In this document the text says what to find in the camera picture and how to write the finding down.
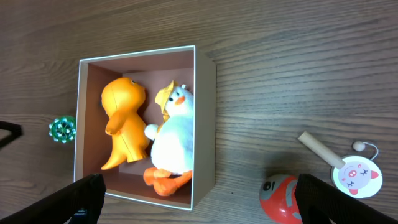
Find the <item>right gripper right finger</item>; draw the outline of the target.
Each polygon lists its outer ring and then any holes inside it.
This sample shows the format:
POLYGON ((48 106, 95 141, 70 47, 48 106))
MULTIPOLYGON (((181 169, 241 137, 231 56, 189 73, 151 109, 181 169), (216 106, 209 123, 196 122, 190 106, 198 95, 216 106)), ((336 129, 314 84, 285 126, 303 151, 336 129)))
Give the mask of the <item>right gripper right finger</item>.
POLYGON ((295 190, 303 223, 395 224, 395 220, 311 174, 301 174, 295 190))

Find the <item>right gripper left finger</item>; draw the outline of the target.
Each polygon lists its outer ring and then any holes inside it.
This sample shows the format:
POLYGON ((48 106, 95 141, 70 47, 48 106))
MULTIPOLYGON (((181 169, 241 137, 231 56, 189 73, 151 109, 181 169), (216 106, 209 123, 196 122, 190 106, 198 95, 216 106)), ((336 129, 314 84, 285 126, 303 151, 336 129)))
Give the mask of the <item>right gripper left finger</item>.
POLYGON ((1 219, 1 223, 97 223, 106 185, 101 174, 90 174, 1 219))

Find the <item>green round toy wheel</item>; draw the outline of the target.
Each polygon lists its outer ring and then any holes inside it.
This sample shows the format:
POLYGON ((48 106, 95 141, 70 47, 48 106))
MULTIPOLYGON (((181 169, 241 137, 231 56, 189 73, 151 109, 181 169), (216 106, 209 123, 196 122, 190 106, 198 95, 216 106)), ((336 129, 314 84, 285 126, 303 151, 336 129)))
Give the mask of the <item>green round toy wheel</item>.
POLYGON ((73 141, 76 136, 76 118, 62 116, 49 124, 49 136, 55 142, 67 143, 73 141))

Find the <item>white plush duck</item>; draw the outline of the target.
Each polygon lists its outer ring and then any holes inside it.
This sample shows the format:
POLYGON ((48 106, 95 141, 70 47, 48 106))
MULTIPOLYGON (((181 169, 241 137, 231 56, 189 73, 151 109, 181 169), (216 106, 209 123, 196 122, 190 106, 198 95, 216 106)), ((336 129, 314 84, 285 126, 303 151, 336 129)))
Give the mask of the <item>white plush duck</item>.
POLYGON ((144 171, 144 182, 166 197, 174 194, 193 175, 193 94, 175 80, 159 90, 155 102, 163 122, 149 124, 144 134, 153 141, 153 166, 144 171))

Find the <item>orange dinosaur toy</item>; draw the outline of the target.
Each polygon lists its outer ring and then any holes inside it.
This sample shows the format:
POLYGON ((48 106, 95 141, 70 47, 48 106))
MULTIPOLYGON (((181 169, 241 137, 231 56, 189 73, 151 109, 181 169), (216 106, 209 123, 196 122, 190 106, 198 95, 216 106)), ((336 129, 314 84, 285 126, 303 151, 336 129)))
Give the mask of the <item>orange dinosaur toy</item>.
POLYGON ((145 100, 145 88, 127 77, 115 79, 104 87, 101 104, 109 117, 105 133, 112 138, 112 150, 102 170, 147 157, 150 140, 144 134, 146 124, 138 115, 145 100))

